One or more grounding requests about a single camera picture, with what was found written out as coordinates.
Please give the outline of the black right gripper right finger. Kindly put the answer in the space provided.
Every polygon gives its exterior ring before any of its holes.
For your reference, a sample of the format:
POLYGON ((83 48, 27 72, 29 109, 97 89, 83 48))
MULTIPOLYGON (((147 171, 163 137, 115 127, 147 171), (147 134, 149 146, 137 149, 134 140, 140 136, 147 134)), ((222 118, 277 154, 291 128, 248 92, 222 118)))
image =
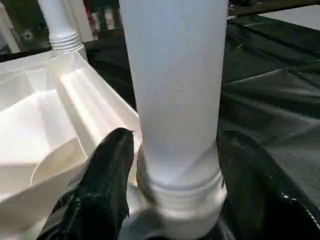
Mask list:
POLYGON ((273 157, 249 136, 218 135, 227 200, 244 240, 318 240, 320 211, 273 157))

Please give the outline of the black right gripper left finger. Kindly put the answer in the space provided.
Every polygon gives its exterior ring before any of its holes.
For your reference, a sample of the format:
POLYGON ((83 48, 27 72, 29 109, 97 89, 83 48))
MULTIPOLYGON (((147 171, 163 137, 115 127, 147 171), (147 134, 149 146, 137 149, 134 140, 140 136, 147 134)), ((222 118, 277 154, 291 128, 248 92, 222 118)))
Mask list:
POLYGON ((39 240, 116 240, 129 215, 127 188, 134 160, 133 131, 111 131, 56 202, 39 240))

